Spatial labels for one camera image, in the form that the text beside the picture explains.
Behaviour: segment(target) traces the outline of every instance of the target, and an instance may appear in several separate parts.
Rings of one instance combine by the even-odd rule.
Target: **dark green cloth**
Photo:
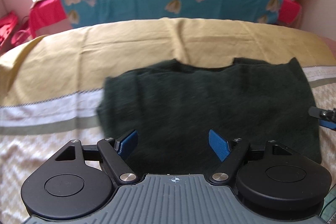
[[[314,98],[296,59],[271,65],[236,58],[225,68],[170,60],[107,78],[97,111],[107,137],[138,131],[126,161],[138,175],[209,175],[221,163],[208,143],[210,129],[256,145],[278,140],[320,162],[310,106]]]

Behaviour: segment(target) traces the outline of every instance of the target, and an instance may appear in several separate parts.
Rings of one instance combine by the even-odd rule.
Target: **gray stripe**
[[[310,85],[310,88],[313,89],[313,88],[317,88],[318,86],[334,84],[334,83],[336,83],[336,77],[312,81],[312,82],[309,82],[309,85]]]
[[[71,120],[38,124],[36,126],[24,127],[0,127],[1,135],[40,135],[71,131],[75,129],[87,129],[98,127],[97,116],[72,118]]]

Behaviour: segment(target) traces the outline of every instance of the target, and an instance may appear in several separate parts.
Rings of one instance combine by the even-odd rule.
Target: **white stripe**
[[[0,108],[0,127],[22,127],[93,117],[103,90],[75,93],[63,98],[25,106]]]
[[[316,80],[335,78],[336,77],[336,66],[333,67],[308,67],[303,68],[308,82],[313,82]]]

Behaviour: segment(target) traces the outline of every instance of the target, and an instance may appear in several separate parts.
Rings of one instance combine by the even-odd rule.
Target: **beige and white patterned cloth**
[[[24,180],[71,139],[103,138],[95,109],[107,76],[176,58],[224,67],[235,57],[296,57],[318,107],[336,106],[336,60],[316,35],[230,20],[159,19],[96,25],[39,37],[0,57],[0,220],[27,217]],[[322,164],[336,182],[335,132],[320,128]],[[97,163],[88,163],[98,167]]]

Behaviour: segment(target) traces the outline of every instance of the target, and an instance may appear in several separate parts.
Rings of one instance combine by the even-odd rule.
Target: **crosshair symbol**
[[[179,178],[177,178],[177,177],[174,177],[174,178],[172,178],[172,179],[171,179],[171,181],[176,183],[176,182],[179,182],[179,181],[180,181],[180,179],[179,179]]]

